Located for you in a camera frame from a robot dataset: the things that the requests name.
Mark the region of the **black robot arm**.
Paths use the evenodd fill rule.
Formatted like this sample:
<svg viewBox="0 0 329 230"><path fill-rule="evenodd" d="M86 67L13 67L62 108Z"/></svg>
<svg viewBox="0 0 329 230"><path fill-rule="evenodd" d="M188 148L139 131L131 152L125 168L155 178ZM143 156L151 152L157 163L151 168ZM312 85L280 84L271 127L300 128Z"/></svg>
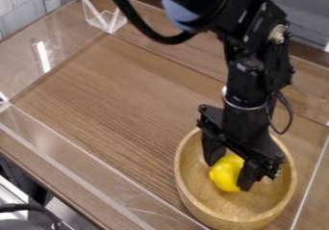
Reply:
<svg viewBox="0 0 329 230"><path fill-rule="evenodd" d="M288 21L271 0L160 0L172 23L188 33L213 32L223 45L227 80L223 106L197 107L203 158L212 165L227 151L243 160L235 185L278 176L286 155L270 133L280 90L291 84Z"/></svg>

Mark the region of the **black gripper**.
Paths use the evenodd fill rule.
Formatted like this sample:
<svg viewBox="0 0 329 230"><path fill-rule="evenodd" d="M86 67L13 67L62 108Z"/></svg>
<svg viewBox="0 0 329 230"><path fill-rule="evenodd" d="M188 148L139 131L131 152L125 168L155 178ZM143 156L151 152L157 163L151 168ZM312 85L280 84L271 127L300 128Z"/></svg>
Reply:
<svg viewBox="0 0 329 230"><path fill-rule="evenodd" d="M230 150L244 160L236 182L243 192L263 177L275 179L286 155L270 136L267 108L238 108L228 104L217 108L203 104L197 112L196 126L201 132L207 166L212 166Z"/></svg>

